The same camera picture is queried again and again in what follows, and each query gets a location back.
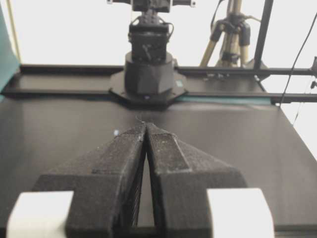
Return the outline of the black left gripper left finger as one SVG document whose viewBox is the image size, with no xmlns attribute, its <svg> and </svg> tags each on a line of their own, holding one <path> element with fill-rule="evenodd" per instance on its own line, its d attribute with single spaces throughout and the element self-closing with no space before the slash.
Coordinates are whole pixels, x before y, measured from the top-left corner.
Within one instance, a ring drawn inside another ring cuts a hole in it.
<svg viewBox="0 0 317 238">
<path fill-rule="evenodd" d="M 41 174 L 18 196 L 8 238 L 111 238 L 136 224 L 146 126 Z"/>
</svg>

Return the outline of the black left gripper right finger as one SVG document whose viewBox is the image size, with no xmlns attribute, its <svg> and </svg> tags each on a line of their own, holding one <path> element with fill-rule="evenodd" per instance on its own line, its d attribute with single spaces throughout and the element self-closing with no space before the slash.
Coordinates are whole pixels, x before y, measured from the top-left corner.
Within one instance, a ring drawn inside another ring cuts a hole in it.
<svg viewBox="0 0 317 238">
<path fill-rule="evenodd" d="M 166 238 L 272 238 L 263 192 L 230 164 L 149 123 L 155 226 Z"/>
</svg>

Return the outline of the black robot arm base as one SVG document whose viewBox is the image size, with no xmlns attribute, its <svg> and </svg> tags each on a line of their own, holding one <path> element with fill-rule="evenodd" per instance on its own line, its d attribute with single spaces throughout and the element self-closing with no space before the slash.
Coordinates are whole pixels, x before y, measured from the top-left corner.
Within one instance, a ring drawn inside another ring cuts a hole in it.
<svg viewBox="0 0 317 238">
<path fill-rule="evenodd" d="M 110 77 L 110 92 L 135 105 L 165 106 L 185 95 L 186 76 L 175 68 L 167 51 L 174 26 L 159 13 L 172 6 L 195 6 L 193 0 L 127 0 L 140 15 L 129 24 L 131 51 L 125 56 L 123 71 Z"/>
</svg>

